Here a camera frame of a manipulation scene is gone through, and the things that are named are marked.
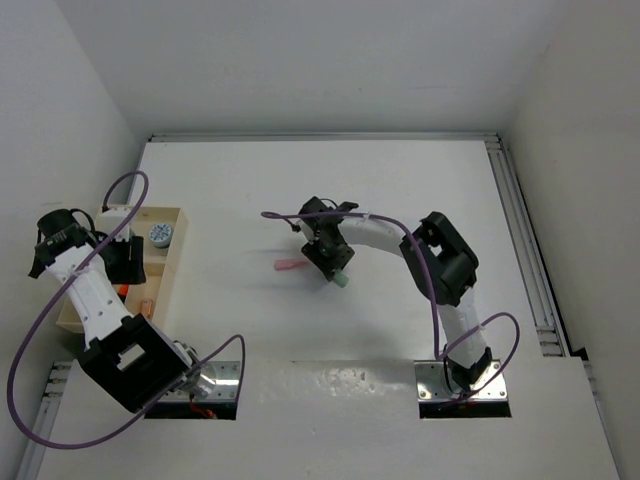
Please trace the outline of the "pastel green correction tape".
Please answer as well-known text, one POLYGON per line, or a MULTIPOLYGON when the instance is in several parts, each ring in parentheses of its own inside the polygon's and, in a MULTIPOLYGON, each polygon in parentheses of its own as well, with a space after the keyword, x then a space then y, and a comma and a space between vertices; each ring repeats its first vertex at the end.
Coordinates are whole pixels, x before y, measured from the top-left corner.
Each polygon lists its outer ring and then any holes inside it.
POLYGON ((349 278, 342 272, 336 272, 332 278, 332 282, 339 288, 345 288, 349 283, 349 278))

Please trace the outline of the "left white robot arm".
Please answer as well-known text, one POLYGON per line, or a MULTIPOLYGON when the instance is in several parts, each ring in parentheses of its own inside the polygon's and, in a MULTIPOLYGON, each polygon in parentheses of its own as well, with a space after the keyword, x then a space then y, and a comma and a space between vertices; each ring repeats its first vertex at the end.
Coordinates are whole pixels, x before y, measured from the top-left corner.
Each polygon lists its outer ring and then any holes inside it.
POLYGON ((130 312, 118 285, 141 285, 144 240, 132 232, 127 207, 106 207, 82 226, 71 209, 58 209, 37 223, 38 240, 30 277, 43 272, 67 284, 81 322, 83 371, 119 404, 136 413, 162 391, 191 391, 197 358, 170 340, 141 313, 130 312))

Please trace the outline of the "pastel pink correction tape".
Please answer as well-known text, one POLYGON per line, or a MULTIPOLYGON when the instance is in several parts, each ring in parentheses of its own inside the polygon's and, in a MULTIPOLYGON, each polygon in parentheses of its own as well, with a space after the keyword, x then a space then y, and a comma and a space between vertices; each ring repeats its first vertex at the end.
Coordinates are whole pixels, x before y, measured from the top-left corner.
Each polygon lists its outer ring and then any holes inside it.
POLYGON ((287 271, 303 268, 308 264, 307 260, 302 259, 279 259, 273 264, 275 271, 287 271))

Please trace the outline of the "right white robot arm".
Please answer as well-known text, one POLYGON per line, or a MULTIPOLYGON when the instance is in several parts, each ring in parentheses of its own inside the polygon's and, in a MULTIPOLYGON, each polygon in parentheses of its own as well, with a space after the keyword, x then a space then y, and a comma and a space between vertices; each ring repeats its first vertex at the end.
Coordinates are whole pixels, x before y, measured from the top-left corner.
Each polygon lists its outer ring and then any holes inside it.
POLYGON ((469 391, 493 360, 473 300, 477 256, 440 212, 411 231, 398 220, 358 212, 357 207, 353 202, 332 207, 318 197, 303 204, 293 227, 307 239, 302 254, 340 286, 347 283, 343 270, 355 255, 353 245, 402 258, 436 315, 437 358, 448 365, 453 381, 469 391))

